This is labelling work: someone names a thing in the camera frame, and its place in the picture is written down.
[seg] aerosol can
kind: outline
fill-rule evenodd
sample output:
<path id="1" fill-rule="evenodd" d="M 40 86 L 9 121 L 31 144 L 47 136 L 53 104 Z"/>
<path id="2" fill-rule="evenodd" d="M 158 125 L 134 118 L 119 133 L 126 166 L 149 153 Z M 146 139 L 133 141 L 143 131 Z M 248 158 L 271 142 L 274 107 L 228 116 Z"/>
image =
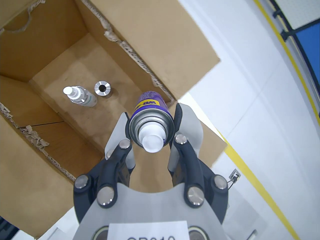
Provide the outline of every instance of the aerosol can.
<path id="1" fill-rule="evenodd" d="M 129 133 L 149 153 L 160 151 L 172 140 L 174 120 L 160 94 L 147 91 L 140 96 L 130 119 Z"/>

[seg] hole in metal part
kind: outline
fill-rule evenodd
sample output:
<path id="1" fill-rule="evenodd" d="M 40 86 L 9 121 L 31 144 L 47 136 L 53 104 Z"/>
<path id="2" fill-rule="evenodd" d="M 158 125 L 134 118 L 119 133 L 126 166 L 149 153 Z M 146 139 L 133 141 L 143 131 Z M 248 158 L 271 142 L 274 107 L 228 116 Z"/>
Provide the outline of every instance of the hole in metal part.
<path id="1" fill-rule="evenodd" d="M 92 240 L 107 240 L 109 226 L 100 228 L 93 236 Z"/>

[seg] spray bottle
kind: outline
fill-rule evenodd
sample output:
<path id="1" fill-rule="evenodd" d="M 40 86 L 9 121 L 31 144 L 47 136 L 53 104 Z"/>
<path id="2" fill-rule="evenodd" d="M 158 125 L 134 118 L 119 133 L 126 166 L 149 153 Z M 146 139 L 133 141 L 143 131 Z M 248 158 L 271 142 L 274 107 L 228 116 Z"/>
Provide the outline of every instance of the spray bottle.
<path id="1" fill-rule="evenodd" d="M 63 93 L 68 96 L 72 103 L 87 107 L 93 107 L 97 104 L 97 98 L 81 86 L 65 87 Z"/>

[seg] black frame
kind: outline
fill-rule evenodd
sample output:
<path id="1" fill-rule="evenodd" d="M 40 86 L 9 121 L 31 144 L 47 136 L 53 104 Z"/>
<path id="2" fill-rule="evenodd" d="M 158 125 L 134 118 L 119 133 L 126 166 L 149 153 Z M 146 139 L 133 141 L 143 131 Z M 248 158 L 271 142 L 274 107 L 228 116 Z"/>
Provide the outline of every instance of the black frame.
<path id="1" fill-rule="evenodd" d="M 318 94 L 320 95 L 319 82 L 318 82 L 317 77 L 315 75 L 315 72 L 314 72 L 314 70 L 313 70 L 313 68 L 311 66 L 311 63 L 310 63 L 310 61 L 309 61 L 309 59 L 307 57 L 307 54 L 305 53 L 305 51 L 304 51 L 304 49 L 303 49 L 303 47 L 302 47 L 302 45 L 301 45 L 301 43 L 300 43 L 300 41 L 299 41 L 299 39 L 297 37 L 297 33 L 298 32 L 300 32 L 302 30 L 305 30 L 305 29 L 307 29 L 307 28 L 309 28 L 309 27 L 311 27 L 313 25 L 316 25 L 316 24 L 320 23 L 320 18 L 316 19 L 316 20 L 314 20 L 314 21 L 312 21 L 310 23 L 307 23 L 307 24 L 305 24 L 305 25 L 303 25 L 303 26 L 301 26 L 301 27 L 299 27 L 297 29 L 293 29 L 291 27 L 289 21 L 285 17 L 284 13 L 280 9 L 279 5 L 277 4 L 277 2 L 275 0 L 269 0 L 269 1 L 273 5 L 273 7 L 275 8 L 275 11 L 272 14 L 273 18 L 276 18 L 277 16 L 280 16 L 281 19 L 283 20 L 287 30 L 288 30 L 288 31 L 282 30 L 282 32 L 280 33 L 281 37 L 283 38 L 284 41 L 286 41 L 288 39 L 288 37 L 290 37 L 290 36 L 294 39 L 294 41 L 295 41 L 295 43 L 296 43 L 296 45 L 297 45 L 297 47 L 298 47 L 303 59 L 304 59 L 306 65 L 308 67 L 308 70 L 309 70 L 309 72 L 311 74 L 311 77 L 312 77 L 313 83 L 315 85 L 315 88 L 316 88 Z"/>

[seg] torn cardboard edge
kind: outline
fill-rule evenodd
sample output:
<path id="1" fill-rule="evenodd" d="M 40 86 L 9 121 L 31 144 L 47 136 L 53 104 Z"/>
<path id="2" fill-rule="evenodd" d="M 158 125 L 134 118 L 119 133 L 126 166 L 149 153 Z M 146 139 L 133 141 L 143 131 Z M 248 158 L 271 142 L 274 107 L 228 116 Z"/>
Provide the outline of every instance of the torn cardboard edge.
<path id="1" fill-rule="evenodd" d="M 44 150 L 44 147 L 48 146 L 49 143 L 44 141 L 39 134 L 32 130 L 32 127 L 30 125 L 19 127 L 15 121 L 13 121 L 12 117 L 13 115 L 10 114 L 10 110 L 4 106 L 2 103 L 0 103 L 0 111 L 1 113 L 11 122 L 11 124 L 20 130 L 21 134 L 41 153 L 45 155 L 45 157 L 50 161 L 51 164 L 53 164 L 57 169 L 59 169 L 60 172 L 62 172 L 65 176 L 67 176 L 70 180 L 73 182 L 76 180 L 76 178 L 69 173 L 66 169 L 60 166 L 60 164 L 53 159 L 47 151 Z"/>
<path id="2" fill-rule="evenodd" d="M 28 21 L 27 23 L 17 29 L 17 30 L 6 30 L 4 27 L 0 29 L 0 35 L 6 31 L 10 33 L 20 33 L 27 29 L 28 25 L 30 24 L 32 20 L 31 12 L 41 3 L 45 3 L 46 0 L 37 0 L 33 4 L 31 4 L 27 8 L 28 12 Z M 112 42 L 117 43 L 134 61 L 138 64 L 140 68 L 142 68 L 147 74 L 150 75 L 152 83 L 154 86 L 159 87 L 169 98 L 170 102 L 167 103 L 168 107 L 173 105 L 175 102 L 174 97 L 171 95 L 171 93 L 167 90 L 167 88 L 157 79 L 157 77 L 154 75 L 154 73 L 148 68 L 148 66 L 145 64 L 145 62 L 139 57 L 139 55 L 134 51 L 134 49 L 127 43 L 127 41 L 122 41 L 112 30 L 111 24 L 107 21 L 107 19 L 97 10 L 97 8 L 90 3 L 89 0 L 81 0 L 81 2 L 99 19 L 102 27 L 106 30 L 104 32 L 104 36 Z"/>

